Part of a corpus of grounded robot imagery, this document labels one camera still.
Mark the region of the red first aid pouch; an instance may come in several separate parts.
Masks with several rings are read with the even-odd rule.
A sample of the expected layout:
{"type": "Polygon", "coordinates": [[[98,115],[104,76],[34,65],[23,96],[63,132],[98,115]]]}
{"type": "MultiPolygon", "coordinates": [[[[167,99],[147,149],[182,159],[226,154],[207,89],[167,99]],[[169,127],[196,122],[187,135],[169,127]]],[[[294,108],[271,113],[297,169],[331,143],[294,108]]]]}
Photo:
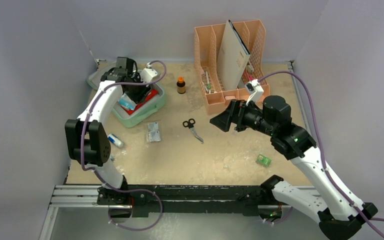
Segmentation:
{"type": "Polygon", "coordinates": [[[133,113],[135,113],[136,111],[139,110],[139,108],[141,108],[145,103],[147,103],[148,101],[150,101],[152,98],[154,98],[155,96],[157,96],[159,94],[159,92],[156,90],[156,89],[152,89],[150,91],[150,93],[146,96],[145,100],[141,103],[138,103],[136,105],[136,107],[134,109],[125,109],[126,113],[130,116],[132,115],[133,113]]]}

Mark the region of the blue wet wipes pack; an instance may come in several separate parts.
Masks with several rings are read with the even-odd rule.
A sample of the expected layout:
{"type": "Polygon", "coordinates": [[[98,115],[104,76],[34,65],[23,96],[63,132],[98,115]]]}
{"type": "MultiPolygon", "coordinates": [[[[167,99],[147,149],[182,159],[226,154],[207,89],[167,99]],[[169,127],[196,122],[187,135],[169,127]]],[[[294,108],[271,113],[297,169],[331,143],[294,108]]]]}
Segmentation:
{"type": "Polygon", "coordinates": [[[118,100],[118,103],[120,104],[120,106],[122,108],[124,108],[125,110],[135,110],[135,108],[137,107],[137,104],[130,99],[130,97],[124,93],[121,98],[118,100]]]}

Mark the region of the black handled scissors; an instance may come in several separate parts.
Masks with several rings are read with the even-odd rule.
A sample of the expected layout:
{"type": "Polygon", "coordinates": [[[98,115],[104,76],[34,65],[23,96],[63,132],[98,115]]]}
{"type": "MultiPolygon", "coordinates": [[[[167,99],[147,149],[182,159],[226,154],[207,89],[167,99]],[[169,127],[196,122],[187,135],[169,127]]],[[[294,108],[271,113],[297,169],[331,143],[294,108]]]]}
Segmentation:
{"type": "Polygon", "coordinates": [[[196,121],[194,118],[190,118],[189,120],[185,120],[182,122],[182,125],[184,128],[188,128],[192,135],[198,140],[200,141],[201,144],[204,144],[204,140],[197,134],[196,130],[195,130],[195,124],[196,124],[196,121]]]}

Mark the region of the brown bottle orange cap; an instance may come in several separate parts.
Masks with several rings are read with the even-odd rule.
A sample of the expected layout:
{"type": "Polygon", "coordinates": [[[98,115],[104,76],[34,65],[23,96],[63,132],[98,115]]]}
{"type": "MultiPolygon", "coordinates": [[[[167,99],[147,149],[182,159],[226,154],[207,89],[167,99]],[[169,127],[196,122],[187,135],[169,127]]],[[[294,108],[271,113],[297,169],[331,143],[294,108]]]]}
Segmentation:
{"type": "Polygon", "coordinates": [[[179,94],[184,94],[186,92],[186,83],[182,76],[179,76],[177,78],[176,86],[177,86],[177,92],[179,94]]]}

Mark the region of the clear bag alcohol pads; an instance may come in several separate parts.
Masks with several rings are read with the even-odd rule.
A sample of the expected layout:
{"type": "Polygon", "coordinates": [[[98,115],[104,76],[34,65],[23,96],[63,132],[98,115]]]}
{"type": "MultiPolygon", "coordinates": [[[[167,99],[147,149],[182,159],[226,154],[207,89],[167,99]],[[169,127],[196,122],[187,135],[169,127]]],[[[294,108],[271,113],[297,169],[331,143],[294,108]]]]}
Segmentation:
{"type": "Polygon", "coordinates": [[[162,140],[159,123],[157,121],[148,122],[146,140],[148,143],[157,143],[162,140]]]}

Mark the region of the small green box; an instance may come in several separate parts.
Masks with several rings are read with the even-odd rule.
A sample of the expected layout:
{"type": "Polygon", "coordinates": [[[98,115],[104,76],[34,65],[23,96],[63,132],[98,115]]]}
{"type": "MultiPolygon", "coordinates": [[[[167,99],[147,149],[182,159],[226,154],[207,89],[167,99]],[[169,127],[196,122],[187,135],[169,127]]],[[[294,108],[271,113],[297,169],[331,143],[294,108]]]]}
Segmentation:
{"type": "Polygon", "coordinates": [[[256,158],[256,163],[258,163],[261,166],[269,167],[272,160],[262,154],[259,154],[256,158]]]}

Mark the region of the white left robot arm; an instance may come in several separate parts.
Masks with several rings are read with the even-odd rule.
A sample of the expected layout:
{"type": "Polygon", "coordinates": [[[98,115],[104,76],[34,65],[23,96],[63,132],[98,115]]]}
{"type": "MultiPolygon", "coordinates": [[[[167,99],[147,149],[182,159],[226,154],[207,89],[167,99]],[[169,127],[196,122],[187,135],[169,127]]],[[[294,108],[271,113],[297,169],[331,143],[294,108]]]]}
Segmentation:
{"type": "Polygon", "coordinates": [[[101,181],[98,192],[118,205],[130,197],[125,176],[110,160],[111,143],[103,123],[123,95],[122,84],[135,85],[141,78],[135,60],[118,57],[115,66],[104,72],[88,107],[64,125],[68,153],[83,171],[91,171],[101,181]]]}

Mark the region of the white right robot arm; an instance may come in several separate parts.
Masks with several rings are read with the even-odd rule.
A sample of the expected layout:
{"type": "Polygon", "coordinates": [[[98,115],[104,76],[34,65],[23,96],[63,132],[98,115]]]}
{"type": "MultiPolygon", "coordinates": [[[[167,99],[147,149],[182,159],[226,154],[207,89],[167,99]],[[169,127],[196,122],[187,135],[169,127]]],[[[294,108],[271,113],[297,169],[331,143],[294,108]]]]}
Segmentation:
{"type": "Polygon", "coordinates": [[[235,124],[235,130],[252,129],[270,137],[274,149],[295,165],[318,192],[314,196],[273,175],[260,186],[260,196],[268,204],[285,203],[314,220],[330,240],[348,240],[378,209],[363,202],[322,161],[316,141],[301,126],[293,123],[291,107],[285,99],[271,95],[262,107],[244,100],[232,100],[210,123],[224,132],[235,124]]]}

